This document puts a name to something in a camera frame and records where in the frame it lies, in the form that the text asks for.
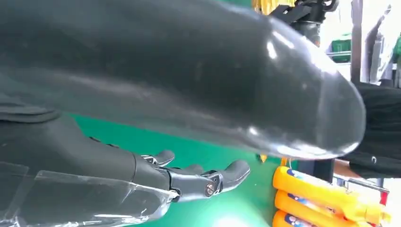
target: bottle label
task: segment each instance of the bottle label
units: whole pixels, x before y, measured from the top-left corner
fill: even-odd
[[[298,172],[298,171],[293,170],[293,169],[288,169],[287,170],[287,174],[290,175],[290,176],[293,176],[295,178],[310,182],[310,183],[312,183],[314,185],[320,185],[320,186],[326,186],[326,187],[327,186],[329,186],[329,187],[333,186],[332,184],[328,183],[327,181],[324,181],[324,180],[321,180],[319,178],[310,176],[308,174],[304,174],[304,173]]]
[[[331,209],[329,207],[318,206],[317,204],[314,204],[314,203],[310,202],[309,200],[306,200],[303,197],[299,197],[299,196],[296,196],[296,195],[293,195],[293,194],[290,194],[290,193],[288,193],[288,197],[292,198],[293,200],[295,200],[295,201],[297,201],[299,203],[302,203],[306,207],[309,207],[309,208],[311,208],[313,210],[317,210],[319,212],[328,211],[328,212],[333,213],[333,214],[336,212],[334,209]]]
[[[285,221],[294,227],[318,227],[290,214],[286,214]]]

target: green table surface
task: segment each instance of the green table surface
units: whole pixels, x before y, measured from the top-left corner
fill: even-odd
[[[225,2],[229,2],[231,4],[235,4],[238,6],[244,6],[244,7],[252,6],[252,0],[220,0],[220,1],[225,1]]]
[[[269,227],[276,211],[271,186],[272,176],[280,164],[277,158],[260,163],[255,154],[220,147],[195,140],[177,138],[157,132],[75,117],[84,134],[138,154],[157,154],[169,149],[175,153],[171,167],[200,164],[205,170],[224,169],[232,161],[243,159],[251,167],[248,178],[236,189],[208,200],[173,203],[159,220],[144,227]]]

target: black mechanical part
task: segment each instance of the black mechanical part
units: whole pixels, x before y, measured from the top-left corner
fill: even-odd
[[[171,189],[179,196],[173,201],[191,201],[206,199],[221,192],[236,188],[250,173],[248,164],[243,160],[231,163],[225,170],[207,171],[202,174],[200,166],[189,166],[186,169],[168,168],[171,176]]]
[[[297,0],[294,7],[280,5],[270,15],[291,25],[312,43],[320,45],[320,25],[326,12],[337,9],[339,0]]]
[[[144,160],[148,161],[149,163],[152,163],[157,166],[166,166],[170,162],[172,162],[175,158],[175,155],[172,151],[170,150],[164,150],[160,152],[158,155],[153,156],[153,155],[142,155],[141,156]]]

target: orange bottle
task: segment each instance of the orange bottle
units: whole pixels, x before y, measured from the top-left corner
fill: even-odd
[[[273,217],[272,227],[318,227],[294,215],[278,210]]]
[[[353,222],[339,217],[332,210],[311,203],[310,201],[278,190],[275,198],[277,209],[292,214],[297,218],[318,227],[371,227],[366,222]]]
[[[357,193],[285,166],[278,167],[274,173],[273,187],[334,209],[336,213],[355,222],[378,225],[391,219],[383,205],[365,201]]]

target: robotic hand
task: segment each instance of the robotic hand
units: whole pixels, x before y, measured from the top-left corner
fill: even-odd
[[[207,199],[236,188],[250,168],[166,167],[171,151],[143,155],[85,137],[67,116],[40,123],[1,122],[0,226],[138,224],[171,202]]]

